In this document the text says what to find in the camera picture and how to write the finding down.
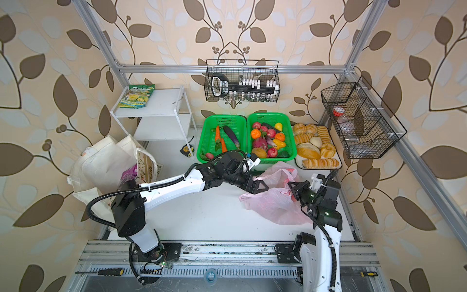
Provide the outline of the pink plastic grocery bag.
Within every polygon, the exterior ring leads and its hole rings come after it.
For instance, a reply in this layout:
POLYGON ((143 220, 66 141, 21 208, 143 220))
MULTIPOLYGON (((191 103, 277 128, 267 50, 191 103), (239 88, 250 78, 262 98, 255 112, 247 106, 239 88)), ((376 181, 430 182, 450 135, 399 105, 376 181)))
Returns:
POLYGON ((278 225, 303 225, 311 221, 301 212, 299 202, 288 187, 289 182, 300 181, 296 168, 280 161, 266 169, 258 180, 266 183, 269 190, 255 195, 240 195, 239 201, 247 210, 278 225))

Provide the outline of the green basket with vegetables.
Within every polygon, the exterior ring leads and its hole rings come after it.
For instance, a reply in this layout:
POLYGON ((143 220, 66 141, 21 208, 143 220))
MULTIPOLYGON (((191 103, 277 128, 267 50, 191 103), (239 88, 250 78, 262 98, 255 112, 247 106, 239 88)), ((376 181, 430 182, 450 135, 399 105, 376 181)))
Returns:
POLYGON ((234 143, 226 135, 223 127, 229 126, 236 134, 240 142, 240 150, 247 153, 247 120, 243 116, 235 115, 212 115, 209 116, 203 125, 199 140, 197 158, 199 162, 206 163, 209 158, 225 152, 226 150, 237 150, 234 143), (215 129, 220 127, 221 142, 215 142, 215 129))

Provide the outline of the magenta snack bag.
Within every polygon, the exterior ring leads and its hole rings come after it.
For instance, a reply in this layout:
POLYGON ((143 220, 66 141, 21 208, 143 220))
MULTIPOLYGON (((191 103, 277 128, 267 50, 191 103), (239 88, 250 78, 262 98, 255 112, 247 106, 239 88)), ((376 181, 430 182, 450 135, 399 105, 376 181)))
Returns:
POLYGON ((138 175, 137 164, 135 164, 134 166, 130 167, 129 169, 127 169, 126 171, 122 173, 120 183, 122 184, 130 180, 135 180, 137 178, 137 175, 138 175))

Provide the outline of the yellow-green snack packet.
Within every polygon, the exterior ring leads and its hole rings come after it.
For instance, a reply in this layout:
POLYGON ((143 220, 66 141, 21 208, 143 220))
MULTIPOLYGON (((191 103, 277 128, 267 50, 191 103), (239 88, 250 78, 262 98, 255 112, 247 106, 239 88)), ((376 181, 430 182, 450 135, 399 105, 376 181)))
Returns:
POLYGON ((117 106, 130 109, 143 108, 147 105, 154 90, 154 85, 130 85, 117 106))

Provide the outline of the cream canvas tote bag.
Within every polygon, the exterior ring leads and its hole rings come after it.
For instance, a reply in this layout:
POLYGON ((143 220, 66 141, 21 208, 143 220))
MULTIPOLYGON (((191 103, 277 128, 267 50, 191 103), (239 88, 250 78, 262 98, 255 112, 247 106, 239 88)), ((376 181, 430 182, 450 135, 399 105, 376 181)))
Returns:
POLYGON ((134 137, 128 135, 120 141, 108 136, 88 147, 76 160, 67 177, 73 196, 82 203, 106 193, 117 191, 122 173, 137 164, 137 184, 156 181, 159 164, 134 137))

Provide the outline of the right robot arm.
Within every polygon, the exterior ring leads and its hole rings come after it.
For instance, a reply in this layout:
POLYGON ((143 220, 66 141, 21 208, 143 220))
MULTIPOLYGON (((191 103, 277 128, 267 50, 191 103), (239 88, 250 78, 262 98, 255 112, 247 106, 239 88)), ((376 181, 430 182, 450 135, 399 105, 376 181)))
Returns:
POLYGON ((303 269, 305 292, 340 292, 339 249, 342 215, 337 210, 341 185, 334 180, 337 170, 310 181, 289 182, 288 187, 300 203, 300 210, 313 223, 313 235, 302 233, 294 250, 303 269))

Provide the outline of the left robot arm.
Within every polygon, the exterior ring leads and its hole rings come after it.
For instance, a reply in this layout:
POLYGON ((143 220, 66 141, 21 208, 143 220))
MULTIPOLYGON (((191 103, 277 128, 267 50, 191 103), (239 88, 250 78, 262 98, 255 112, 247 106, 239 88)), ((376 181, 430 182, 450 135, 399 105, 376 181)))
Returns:
POLYGON ((228 183, 250 194, 269 189, 262 179, 256 179, 251 169, 260 164, 255 154, 241 150, 221 153, 206 163, 192 164, 186 173, 170 179, 136 184, 131 180, 123 191, 115 191, 92 199, 85 212, 89 219, 117 230, 119 237, 130 242, 129 253, 139 248, 147 262, 164 262, 168 253, 164 250, 157 232, 147 226, 146 214, 153 208, 175 198, 198 193, 228 183), (94 213, 92 207, 107 198, 113 198, 113 221, 94 213))

